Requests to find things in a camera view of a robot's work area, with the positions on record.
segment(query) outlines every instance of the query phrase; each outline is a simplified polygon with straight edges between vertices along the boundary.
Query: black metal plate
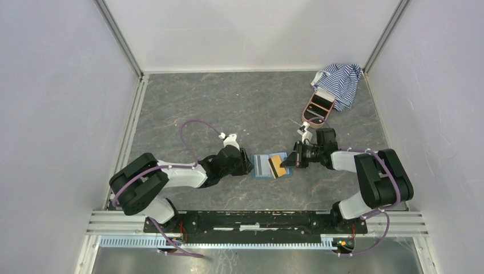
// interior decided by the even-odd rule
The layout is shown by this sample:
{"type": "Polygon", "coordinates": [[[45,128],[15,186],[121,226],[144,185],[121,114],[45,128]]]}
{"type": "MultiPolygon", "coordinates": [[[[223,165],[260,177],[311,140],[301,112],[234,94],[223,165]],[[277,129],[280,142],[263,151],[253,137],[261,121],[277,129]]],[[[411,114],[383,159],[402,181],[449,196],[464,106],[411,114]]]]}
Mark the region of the black metal plate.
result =
{"type": "MultiPolygon", "coordinates": [[[[320,234],[351,234],[352,224],[356,233],[366,234],[366,223],[360,220],[332,223],[327,213],[317,211],[187,211],[172,218],[163,230],[179,233],[179,224],[188,233],[190,243],[320,243],[320,234]],[[275,230],[240,230],[241,225],[255,225],[275,230]],[[233,228],[231,231],[214,228],[233,228]]],[[[147,219],[144,232],[157,233],[147,219]]]]}

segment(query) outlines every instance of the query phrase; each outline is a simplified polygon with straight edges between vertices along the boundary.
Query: striped cloth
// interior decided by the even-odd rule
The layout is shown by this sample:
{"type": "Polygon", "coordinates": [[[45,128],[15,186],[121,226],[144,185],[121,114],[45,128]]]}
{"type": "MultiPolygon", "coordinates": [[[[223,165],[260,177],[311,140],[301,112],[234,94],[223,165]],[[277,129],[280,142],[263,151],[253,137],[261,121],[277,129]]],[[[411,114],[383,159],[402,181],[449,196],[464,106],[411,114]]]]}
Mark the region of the striped cloth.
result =
{"type": "Polygon", "coordinates": [[[361,68],[356,64],[332,64],[316,73],[311,86],[315,91],[327,91],[334,95],[334,108],[342,111],[344,107],[351,108],[361,75],[361,68]]]}

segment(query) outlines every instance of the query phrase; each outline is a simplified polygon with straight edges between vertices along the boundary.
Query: white wall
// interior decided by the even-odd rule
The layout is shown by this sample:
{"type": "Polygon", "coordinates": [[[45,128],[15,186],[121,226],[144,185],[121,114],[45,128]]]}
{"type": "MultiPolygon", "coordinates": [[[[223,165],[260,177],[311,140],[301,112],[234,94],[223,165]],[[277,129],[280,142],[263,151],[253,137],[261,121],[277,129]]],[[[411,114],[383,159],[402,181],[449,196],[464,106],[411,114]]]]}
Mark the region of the white wall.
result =
{"type": "Polygon", "coordinates": [[[482,1],[412,1],[369,75],[442,273],[484,270],[482,10],[482,1]]]}
{"type": "Polygon", "coordinates": [[[73,273],[136,76],[92,0],[0,2],[0,273],[73,273]]]}
{"type": "Polygon", "coordinates": [[[106,0],[145,71],[363,66],[398,0],[106,0]]]}

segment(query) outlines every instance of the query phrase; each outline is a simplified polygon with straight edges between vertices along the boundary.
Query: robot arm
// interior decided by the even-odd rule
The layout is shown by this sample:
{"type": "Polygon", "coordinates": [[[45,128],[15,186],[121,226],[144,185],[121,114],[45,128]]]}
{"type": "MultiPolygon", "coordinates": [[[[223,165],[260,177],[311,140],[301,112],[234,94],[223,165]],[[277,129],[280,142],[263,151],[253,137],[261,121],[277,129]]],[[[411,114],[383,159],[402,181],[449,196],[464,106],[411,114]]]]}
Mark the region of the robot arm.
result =
{"type": "Polygon", "coordinates": [[[157,160],[153,154],[145,153],[116,173],[109,184],[115,194],[135,176],[154,168],[127,187],[118,198],[126,215],[144,214],[160,224],[175,216],[175,207],[168,199],[158,196],[166,187],[204,188],[217,184],[221,178],[249,174],[253,164],[247,153],[231,134],[224,139],[224,148],[217,155],[210,155],[194,164],[176,164],[157,160]]]}
{"type": "MultiPolygon", "coordinates": [[[[309,163],[321,163],[331,170],[356,173],[360,191],[333,205],[332,214],[338,221],[358,218],[397,201],[397,194],[388,174],[373,155],[341,151],[336,142],[336,132],[332,128],[316,130],[316,135],[317,144],[310,144],[305,139],[297,141],[294,151],[281,166],[306,168],[309,163]]],[[[410,200],[413,197],[413,187],[395,151],[380,150],[377,155],[395,179],[400,191],[400,201],[410,200]]]]}

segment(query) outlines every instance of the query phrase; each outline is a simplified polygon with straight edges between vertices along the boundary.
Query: camera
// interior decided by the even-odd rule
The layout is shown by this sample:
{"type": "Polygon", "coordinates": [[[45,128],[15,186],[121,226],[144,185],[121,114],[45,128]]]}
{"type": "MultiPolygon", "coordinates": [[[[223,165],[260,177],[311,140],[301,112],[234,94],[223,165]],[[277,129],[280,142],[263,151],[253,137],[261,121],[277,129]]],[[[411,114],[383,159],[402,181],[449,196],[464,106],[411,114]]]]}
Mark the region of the camera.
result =
{"type": "Polygon", "coordinates": [[[308,139],[297,141],[293,152],[282,162],[281,167],[307,168],[309,163],[320,163],[333,169],[331,153],[339,150],[334,128],[316,130],[316,142],[313,144],[308,139]]]}

